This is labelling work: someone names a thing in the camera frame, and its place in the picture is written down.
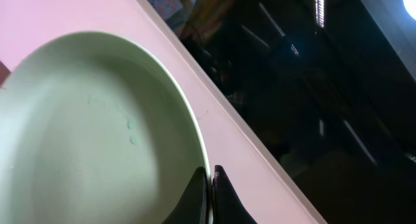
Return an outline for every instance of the table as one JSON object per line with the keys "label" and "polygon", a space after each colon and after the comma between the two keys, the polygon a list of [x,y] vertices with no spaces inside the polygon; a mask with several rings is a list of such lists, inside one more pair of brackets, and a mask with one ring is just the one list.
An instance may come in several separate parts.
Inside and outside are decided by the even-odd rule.
{"label": "table", "polygon": [[222,165],[258,223],[325,223],[146,0],[0,0],[0,61],[11,71],[42,44],[105,31],[153,53],[184,91],[210,169]]}

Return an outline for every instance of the pink table surface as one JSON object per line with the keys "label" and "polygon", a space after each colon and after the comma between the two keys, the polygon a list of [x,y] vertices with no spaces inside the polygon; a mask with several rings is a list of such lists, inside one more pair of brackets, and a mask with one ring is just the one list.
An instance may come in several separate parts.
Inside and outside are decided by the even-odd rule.
{"label": "pink table surface", "polygon": [[37,47],[76,31],[133,40],[168,68],[198,119],[211,171],[226,169],[258,223],[325,223],[146,0],[0,0],[0,61],[11,71]]}

